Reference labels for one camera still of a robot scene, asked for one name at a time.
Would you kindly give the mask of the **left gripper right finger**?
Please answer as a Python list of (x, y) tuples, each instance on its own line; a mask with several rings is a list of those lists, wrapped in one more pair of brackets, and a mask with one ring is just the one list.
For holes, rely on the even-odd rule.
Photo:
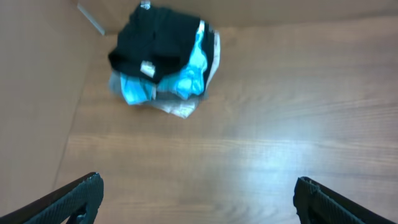
[(299, 177), (293, 205), (301, 224), (394, 224), (309, 177)]

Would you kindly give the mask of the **black t-shirt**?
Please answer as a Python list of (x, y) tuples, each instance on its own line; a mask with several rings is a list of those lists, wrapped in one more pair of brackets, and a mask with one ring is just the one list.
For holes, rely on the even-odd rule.
[(109, 55), (113, 70), (158, 83), (184, 67), (200, 18), (166, 7), (137, 6)]

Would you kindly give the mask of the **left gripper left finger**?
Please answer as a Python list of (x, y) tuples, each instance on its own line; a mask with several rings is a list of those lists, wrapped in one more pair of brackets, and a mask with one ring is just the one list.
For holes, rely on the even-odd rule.
[(93, 224), (104, 197), (100, 174), (90, 172), (50, 194), (1, 217), (1, 223)]

